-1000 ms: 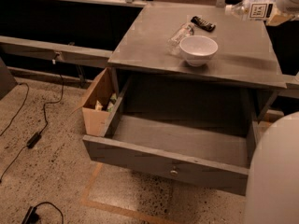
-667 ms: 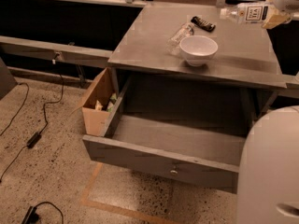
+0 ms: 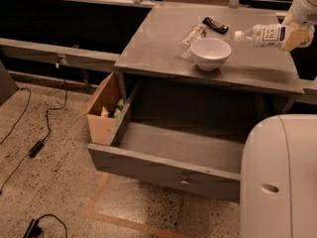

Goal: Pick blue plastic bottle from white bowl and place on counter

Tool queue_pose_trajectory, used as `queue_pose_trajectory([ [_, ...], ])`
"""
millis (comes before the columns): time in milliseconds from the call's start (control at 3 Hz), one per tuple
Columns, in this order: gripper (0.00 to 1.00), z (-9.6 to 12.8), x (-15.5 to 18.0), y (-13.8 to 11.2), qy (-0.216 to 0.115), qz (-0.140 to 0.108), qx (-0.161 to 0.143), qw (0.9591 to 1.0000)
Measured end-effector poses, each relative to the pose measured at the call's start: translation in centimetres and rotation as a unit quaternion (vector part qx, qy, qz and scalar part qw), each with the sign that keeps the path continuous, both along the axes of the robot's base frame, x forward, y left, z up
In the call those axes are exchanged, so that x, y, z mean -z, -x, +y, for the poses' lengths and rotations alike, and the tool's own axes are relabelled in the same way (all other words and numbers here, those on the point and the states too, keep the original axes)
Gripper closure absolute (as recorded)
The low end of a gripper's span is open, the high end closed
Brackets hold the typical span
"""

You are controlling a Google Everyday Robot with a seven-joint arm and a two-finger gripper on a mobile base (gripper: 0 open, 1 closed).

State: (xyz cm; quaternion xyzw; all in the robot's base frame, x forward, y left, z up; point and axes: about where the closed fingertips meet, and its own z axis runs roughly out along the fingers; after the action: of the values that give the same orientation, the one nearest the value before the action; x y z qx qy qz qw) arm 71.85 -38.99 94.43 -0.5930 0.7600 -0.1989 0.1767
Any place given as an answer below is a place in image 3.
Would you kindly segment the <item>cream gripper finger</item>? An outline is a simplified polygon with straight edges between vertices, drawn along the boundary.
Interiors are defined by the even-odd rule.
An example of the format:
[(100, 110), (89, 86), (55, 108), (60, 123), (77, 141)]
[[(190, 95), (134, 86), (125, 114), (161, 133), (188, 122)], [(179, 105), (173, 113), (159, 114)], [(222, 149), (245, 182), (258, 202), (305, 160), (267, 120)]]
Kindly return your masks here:
[(309, 27), (299, 25), (286, 25), (285, 38), (281, 42), (283, 51), (291, 52), (296, 48), (307, 48), (311, 44), (311, 31)]

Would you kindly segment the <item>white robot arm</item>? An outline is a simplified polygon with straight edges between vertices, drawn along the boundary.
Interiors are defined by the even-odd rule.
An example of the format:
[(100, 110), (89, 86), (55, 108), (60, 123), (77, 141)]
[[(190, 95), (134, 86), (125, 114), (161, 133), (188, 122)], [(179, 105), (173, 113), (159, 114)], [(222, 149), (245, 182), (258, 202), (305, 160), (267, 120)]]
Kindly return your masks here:
[[(293, 0), (284, 20), (235, 33), (256, 48), (306, 48), (317, 0)], [(241, 163), (240, 238), (317, 238), (317, 116), (281, 113), (254, 127)]]

